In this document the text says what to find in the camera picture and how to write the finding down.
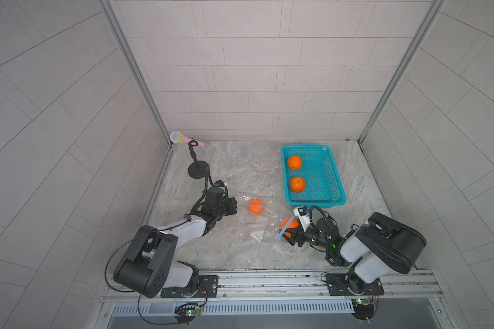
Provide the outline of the orange ball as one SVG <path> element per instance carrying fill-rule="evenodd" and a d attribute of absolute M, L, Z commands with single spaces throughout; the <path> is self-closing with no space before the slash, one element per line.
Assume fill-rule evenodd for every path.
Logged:
<path fill-rule="evenodd" d="M 263 202 L 259 199 L 252 199 L 248 203 L 248 211 L 253 215 L 260 215 L 264 211 L 265 207 Z"/>
<path fill-rule="evenodd" d="M 303 160 L 300 156 L 293 155 L 287 161 L 288 168 L 297 171 L 303 166 Z"/>
<path fill-rule="evenodd" d="M 296 217 L 287 217 L 283 219 L 280 224 L 280 229 L 283 232 L 283 236 L 289 239 L 292 238 L 293 233 L 290 230 L 298 229 L 301 227 L 301 224 Z"/>
<path fill-rule="evenodd" d="M 301 177 L 293 177 L 290 179 L 289 188 L 294 193 L 301 193 L 306 188 L 305 180 Z"/>

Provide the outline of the clear zip-top bag blue seal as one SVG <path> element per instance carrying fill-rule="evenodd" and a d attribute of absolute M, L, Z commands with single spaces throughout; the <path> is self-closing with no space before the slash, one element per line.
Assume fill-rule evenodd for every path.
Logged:
<path fill-rule="evenodd" d="M 235 198 L 237 200 L 237 214 L 234 215 L 234 218 L 239 224 L 246 226 L 250 238 L 259 243 L 273 241 L 287 243 L 281 239 L 283 232 L 280 229 L 280 224 L 287 217 L 295 217 L 292 206 L 282 203 L 276 197 L 252 193 L 238 193 Z M 252 199 L 259 199 L 263 202 L 265 209 L 262 214 L 253 215 L 248 211 L 248 203 Z"/>

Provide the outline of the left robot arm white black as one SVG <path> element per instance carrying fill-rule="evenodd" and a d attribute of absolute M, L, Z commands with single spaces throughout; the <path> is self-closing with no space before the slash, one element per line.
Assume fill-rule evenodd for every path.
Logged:
<path fill-rule="evenodd" d="M 160 291 L 192 296 L 200 285 L 199 269 L 175 260 L 178 248 L 208 234 L 223 217 L 237 213 L 237 201 L 229 196 L 226 182 L 207 187 L 189 214 L 163 228 L 142 226 L 115 267 L 113 282 L 124 293 L 137 292 L 153 298 Z"/>

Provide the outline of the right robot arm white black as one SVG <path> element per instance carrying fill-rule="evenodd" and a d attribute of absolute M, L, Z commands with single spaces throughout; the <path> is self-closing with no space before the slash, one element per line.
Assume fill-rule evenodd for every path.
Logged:
<path fill-rule="evenodd" d="M 300 248 L 308 244 L 322 252 L 330 265 L 348 270 L 321 274 L 331 296 L 373 301 L 384 294 L 380 277 L 408 274 L 427 245 L 419 231 L 379 212 L 340 234 L 336 220 L 317 206 L 296 207 L 293 216 L 281 222 L 276 239 Z"/>

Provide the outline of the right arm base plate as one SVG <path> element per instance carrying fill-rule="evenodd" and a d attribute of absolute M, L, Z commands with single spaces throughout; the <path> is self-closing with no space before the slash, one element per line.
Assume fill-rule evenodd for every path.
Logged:
<path fill-rule="evenodd" d="M 330 296 L 382 296 L 384 288 L 379 278 L 368 284 L 355 274 L 330 274 L 323 272 L 321 280 L 327 285 Z"/>

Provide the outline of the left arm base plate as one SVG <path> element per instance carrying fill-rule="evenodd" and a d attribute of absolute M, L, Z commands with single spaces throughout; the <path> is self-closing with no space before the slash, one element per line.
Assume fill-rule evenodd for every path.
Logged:
<path fill-rule="evenodd" d="M 184 288 L 173 287 L 163 288 L 160 292 L 161 298 L 203 298 L 216 297 L 219 276 L 199 276 L 198 279 L 191 279 L 189 285 Z"/>

